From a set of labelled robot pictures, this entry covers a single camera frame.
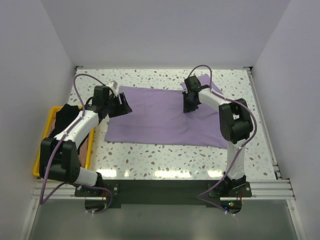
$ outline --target black mounting bracket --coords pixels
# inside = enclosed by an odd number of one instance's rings
[[[196,76],[190,76],[184,80],[186,91],[183,91],[183,112],[189,113],[197,110],[198,105],[201,104],[199,101],[199,92],[202,89],[209,88],[209,85],[201,86],[199,79]]]
[[[126,96],[120,92],[118,96],[110,95],[110,87],[95,86],[92,97],[92,104],[86,104],[85,109],[98,113],[99,123],[109,115],[110,118],[132,113]]]
[[[103,180],[103,187],[112,192],[113,201],[110,208],[121,208],[123,204],[142,205],[213,205],[197,199],[197,196],[208,190],[218,180]],[[239,203],[232,201],[221,201],[220,197],[236,198],[251,197],[252,192],[248,182],[238,189],[232,189],[228,194],[211,191],[202,196],[202,199],[222,206],[226,210],[233,212],[240,211]],[[102,197],[102,191],[91,191],[86,189],[75,190],[75,197]],[[100,209],[104,206],[102,199],[86,199],[86,209]]]
[[[247,107],[247,103],[243,98],[236,101]],[[235,102],[219,106],[219,122],[223,138],[233,144],[240,140],[248,139],[254,129],[250,113]]]

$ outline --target table surface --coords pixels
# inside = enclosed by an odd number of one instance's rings
[[[180,83],[190,69],[78,69],[77,74],[90,74],[102,82],[116,80],[118,84],[139,88],[182,90]],[[208,73],[205,69],[194,72],[197,76]],[[213,70],[213,82],[230,98],[244,98],[257,118],[255,138],[246,146],[244,168],[248,180],[276,179],[272,156],[254,94],[246,70]],[[85,102],[92,97],[99,83],[87,76],[76,81],[77,89]],[[70,105],[80,105],[72,88]],[[95,128],[89,169],[100,172],[104,179],[220,179],[227,165],[227,150],[210,146],[182,146],[106,142],[109,118]]]

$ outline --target gray floor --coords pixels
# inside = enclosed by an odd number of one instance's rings
[[[91,217],[83,200],[40,206],[31,240],[296,240],[286,201],[245,201],[235,217],[188,205],[123,205]]]

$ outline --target lavender fabric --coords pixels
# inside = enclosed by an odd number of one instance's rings
[[[207,74],[198,79],[202,85],[210,81]],[[119,92],[125,94],[132,112],[110,119],[105,141],[227,148],[219,113],[205,104],[184,113],[182,90],[120,86]]]

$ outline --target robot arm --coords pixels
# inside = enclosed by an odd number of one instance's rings
[[[240,105],[230,102],[212,94],[208,85],[201,85],[196,76],[184,80],[186,91],[183,94],[183,111],[185,113],[195,111],[200,104],[207,104],[219,112],[220,131],[227,146],[226,171],[231,166],[239,147],[250,137],[253,131],[253,123],[250,114]],[[247,106],[244,99],[238,99]],[[217,187],[218,193],[227,195],[230,191],[239,189],[246,184],[244,169],[245,151],[241,151],[237,160],[230,169],[223,184]]]
[[[117,83],[109,82],[107,85],[96,86],[92,97],[92,104],[85,105],[85,112],[79,112],[78,116],[65,128],[64,131],[54,137],[47,137],[40,145],[39,174],[44,178],[47,165],[53,149],[59,141],[63,140],[55,153],[48,179],[86,186],[100,187],[102,176],[98,172],[81,167],[78,157],[78,148],[107,115],[110,118],[131,113],[124,93],[118,94]]]

